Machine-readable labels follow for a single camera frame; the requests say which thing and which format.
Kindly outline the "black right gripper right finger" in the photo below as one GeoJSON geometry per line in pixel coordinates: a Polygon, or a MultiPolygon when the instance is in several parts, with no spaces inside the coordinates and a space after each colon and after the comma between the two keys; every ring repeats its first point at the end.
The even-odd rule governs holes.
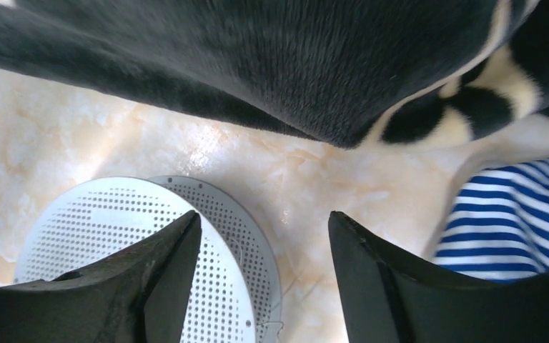
{"type": "Polygon", "coordinates": [[[343,212],[331,213],[328,230],[351,342],[549,342],[549,272],[489,282],[411,254],[343,212]]]}

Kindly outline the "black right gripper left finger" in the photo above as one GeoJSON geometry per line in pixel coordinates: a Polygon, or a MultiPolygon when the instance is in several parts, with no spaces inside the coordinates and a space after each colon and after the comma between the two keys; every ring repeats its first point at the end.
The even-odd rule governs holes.
{"type": "Polygon", "coordinates": [[[0,287],[0,342],[178,342],[201,236],[190,211],[53,280],[0,287]]]}

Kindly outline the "white perforated cable spool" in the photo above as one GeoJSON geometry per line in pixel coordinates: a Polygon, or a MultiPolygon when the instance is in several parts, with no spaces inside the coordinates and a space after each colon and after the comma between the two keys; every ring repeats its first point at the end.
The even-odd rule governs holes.
{"type": "Polygon", "coordinates": [[[52,280],[195,211],[202,238],[181,342],[276,342],[280,277],[256,222],[228,194],[190,177],[105,177],[57,197],[31,228],[14,282],[52,280]]]}

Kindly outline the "blue white striped cloth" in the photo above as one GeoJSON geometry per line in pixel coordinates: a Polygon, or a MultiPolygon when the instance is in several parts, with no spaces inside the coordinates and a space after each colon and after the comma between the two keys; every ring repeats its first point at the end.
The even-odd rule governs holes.
{"type": "Polygon", "coordinates": [[[549,159],[472,177],[452,203],[432,261],[503,283],[549,272],[549,159]]]}

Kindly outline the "black blanket with beige flowers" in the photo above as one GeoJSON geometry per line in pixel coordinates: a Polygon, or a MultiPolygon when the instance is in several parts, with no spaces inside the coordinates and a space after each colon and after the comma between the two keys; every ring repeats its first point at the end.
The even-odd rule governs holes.
{"type": "Polygon", "coordinates": [[[342,149],[549,118],[549,1],[15,1],[0,69],[342,149]]]}

